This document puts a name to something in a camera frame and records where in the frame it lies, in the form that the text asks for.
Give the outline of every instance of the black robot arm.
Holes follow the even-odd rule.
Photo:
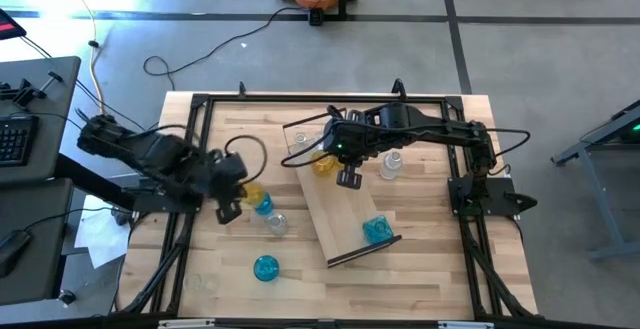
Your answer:
[[[482,191],[482,181],[496,166],[491,137],[484,124],[445,120],[424,115],[403,103],[389,103],[364,112],[352,110],[347,118],[329,106],[331,120],[324,130],[324,151],[345,165],[337,184],[359,189],[362,176],[355,172],[363,161],[390,149],[400,149],[417,141],[469,148],[473,181]]]
[[[120,160],[150,178],[158,187],[154,198],[193,208],[199,207],[203,198],[213,198],[219,204],[216,215],[221,224],[242,213],[239,200],[244,191],[240,181],[247,177],[247,169],[239,154],[220,149],[205,153],[175,135],[158,133],[159,129],[134,133],[110,115],[85,120],[78,147],[89,154]],[[137,198],[134,210],[157,211],[144,205],[155,202]]]

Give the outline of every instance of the wooden board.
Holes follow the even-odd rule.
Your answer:
[[[192,93],[168,93],[161,124],[187,122]],[[463,96],[468,120],[494,121],[487,96]],[[366,109],[367,104],[339,104]],[[238,134],[262,138],[269,162],[260,181],[276,208],[288,219],[284,238],[274,238],[248,214],[230,225],[219,225],[207,203],[195,222],[184,278],[179,315],[183,317],[343,318],[343,319],[470,319],[472,310],[458,222],[450,214],[445,147],[417,143],[402,149],[404,170],[395,181],[377,174],[382,158],[363,166],[376,210],[395,234],[394,245],[327,269],[300,181],[293,169],[279,165],[287,155],[282,125],[322,113],[320,103],[218,103],[214,108],[209,149],[220,148]],[[435,106],[420,105],[428,115]],[[497,137],[494,145],[498,149]],[[262,160],[255,144],[238,142],[250,174]],[[120,305],[128,304],[157,266],[166,215],[153,214],[135,230],[120,283]],[[487,218],[493,261],[510,290],[530,311],[536,306],[527,263],[515,225]],[[281,275],[273,282],[256,280],[255,260],[278,258]],[[481,294],[489,309],[486,281],[479,275]],[[169,280],[165,297],[171,292]]]
[[[336,185],[336,171],[327,177],[315,175],[311,166],[296,172],[327,266],[361,256],[358,251],[369,247],[362,224],[379,215],[366,183],[352,190]]]

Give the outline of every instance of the yellow object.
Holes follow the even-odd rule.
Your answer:
[[[311,160],[315,160],[316,158],[325,155],[326,153],[318,150],[317,152],[311,154]],[[338,160],[333,155],[329,155],[326,158],[322,158],[317,162],[311,164],[311,169],[317,176],[329,176],[333,171],[333,168],[338,163]]]
[[[264,187],[260,183],[247,183],[243,188],[247,192],[246,198],[242,199],[243,203],[251,204],[252,206],[262,204],[264,201]]]

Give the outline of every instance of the gray floor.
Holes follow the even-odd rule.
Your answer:
[[[455,0],[459,15],[640,16],[639,0]],[[94,9],[151,12],[270,13],[276,0],[88,0]],[[443,0],[360,0],[359,14],[445,14]],[[0,0],[3,8],[36,8],[43,19],[20,19],[29,36],[54,56],[83,58],[81,79],[89,85],[86,20],[68,20],[77,0]],[[160,113],[166,78],[141,69],[151,55],[171,67],[206,53],[229,36],[259,22],[99,21],[104,51],[98,76],[109,104],[143,125]],[[498,126],[525,128],[533,138],[506,155],[518,189],[538,198],[523,215],[525,250],[541,314],[558,320],[639,327],[640,256],[592,263],[586,252],[608,244],[595,200],[578,163],[555,168],[549,157],[582,133],[640,97],[638,26],[462,25],[461,36],[473,93],[488,94]],[[0,43],[0,60],[35,58],[18,40]],[[175,75],[178,90],[386,92],[396,77],[413,93],[460,93],[447,24],[275,22],[226,46],[208,61]],[[74,107],[95,108],[77,92]],[[75,148],[77,131],[65,133],[63,152],[105,176],[128,173],[118,163]],[[501,136],[507,146],[515,138]],[[598,157],[605,185],[633,182],[636,157]],[[638,198],[611,193],[627,238],[638,238]],[[84,301],[61,309],[55,302],[0,308],[2,322],[104,313],[117,263],[92,271],[79,256],[65,285]]]

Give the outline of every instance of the black keyboard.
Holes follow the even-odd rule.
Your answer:
[[[33,115],[0,117],[0,167],[27,165],[38,119]]]

